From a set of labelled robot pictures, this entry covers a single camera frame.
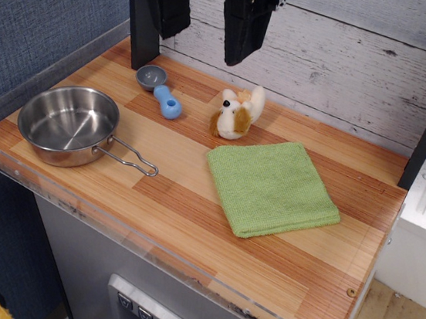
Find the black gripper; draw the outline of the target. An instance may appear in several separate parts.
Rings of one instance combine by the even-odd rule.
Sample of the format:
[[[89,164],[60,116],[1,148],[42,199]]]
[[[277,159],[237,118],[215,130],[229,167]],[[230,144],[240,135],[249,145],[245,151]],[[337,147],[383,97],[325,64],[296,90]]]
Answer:
[[[225,63],[239,64],[260,49],[269,25],[272,8],[286,0],[225,0]],[[190,0],[156,0],[154,22],[162,39],[176,36],[191,21]]]

